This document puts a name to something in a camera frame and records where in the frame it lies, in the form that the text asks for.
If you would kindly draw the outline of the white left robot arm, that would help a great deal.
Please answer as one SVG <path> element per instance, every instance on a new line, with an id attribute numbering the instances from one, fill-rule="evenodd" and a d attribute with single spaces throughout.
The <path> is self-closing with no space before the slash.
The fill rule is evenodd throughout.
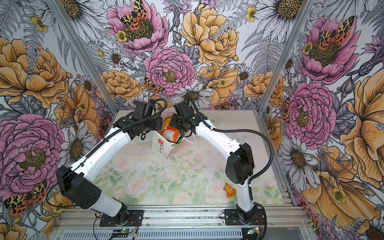
<path id="1" fill-rule="evenodd" d="M 166 108 L 156 111 L 157 103 L 157 100 L 138 102 L 135 110 L 119 118 L 106 136 L 80 160 L 70 167 L 61 166 L 56 173 L 61 194 L 82 209 L 100 212 L 119 224 L 125 222 L 127 206 L 103 193 L 93 182 L 122 147 L 135 137 L 145 139 L 147 133 L 161 129 L 161 114 Z"/>

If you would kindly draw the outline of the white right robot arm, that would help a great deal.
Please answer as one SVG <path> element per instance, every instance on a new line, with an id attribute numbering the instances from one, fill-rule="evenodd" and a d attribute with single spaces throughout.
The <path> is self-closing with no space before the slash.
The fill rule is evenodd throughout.
<path id="1" fill-rule="evenodd" d="M 236 140 L 226 136 L 226 133 L 255 133 L 255 131 L 217 129 L 205 115 L 196 113 L 186 101 L 176 104 L 174 108 L 176 113 L 172 116 L 170 126 L 182 131 L 191 131 L 205 139 L 227 159 L 225 173 L 235 184 L 239 212 L 244 215 L 255 213 L 257 207 L 253 202 L 248 183 L 255 167 L 252 149 L 250 145 L 239 144 Z"/>

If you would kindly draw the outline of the orange mango snack packet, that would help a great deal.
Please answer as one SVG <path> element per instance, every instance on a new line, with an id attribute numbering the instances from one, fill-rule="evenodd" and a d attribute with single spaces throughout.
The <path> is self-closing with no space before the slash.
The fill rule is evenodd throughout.
<path id="1" fill-rule="evenodd" d="M 160 134 L 170 143 L 179 144 L 183 140 L 185 132 L 171 127 L 171 119 L 171 117 L 165 118 Z"/>

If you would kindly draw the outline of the white floral paper bag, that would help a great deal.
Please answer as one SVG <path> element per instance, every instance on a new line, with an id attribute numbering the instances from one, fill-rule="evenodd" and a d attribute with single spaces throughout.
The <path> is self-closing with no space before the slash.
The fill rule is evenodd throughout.
<path id="1" fill-rule="evenodd" d="M 178 148 L 178 146 L 184 140 L 184 138 L 179 144 L 170 143 L 163 136 L 161 136 L 161 134 L 160 134 L 161 130 L 162 130 L 162 125 L 161 125 L 161 129 L 159 131 L 153 132 L 152 151 L 155 154 L 157 154 L 158 156 L 160 156 L 163 160 L 169 160 L 171 158 L 171 156 L 173 155 L 173 153 Z"/>

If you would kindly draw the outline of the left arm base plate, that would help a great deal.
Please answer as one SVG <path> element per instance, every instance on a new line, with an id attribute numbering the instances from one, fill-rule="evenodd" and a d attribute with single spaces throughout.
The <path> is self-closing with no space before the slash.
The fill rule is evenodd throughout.
<path id="1" fill-rule="evenodd" d="M 143 210 L 123 210 L 115 217 L 103 214 L 100 227 L 140 227 L 144 216 Z"/>

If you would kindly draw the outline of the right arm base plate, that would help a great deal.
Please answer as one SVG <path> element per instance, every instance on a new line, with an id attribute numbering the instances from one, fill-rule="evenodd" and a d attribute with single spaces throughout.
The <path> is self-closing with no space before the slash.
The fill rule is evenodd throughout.
<path id="1" fill-rule="evenodd" d="M 263 208 L 255 206 L 249 212 L 240 208 L 225 209 L 224 218 L 227 226 L 265 226 L 266 212 Z"/>

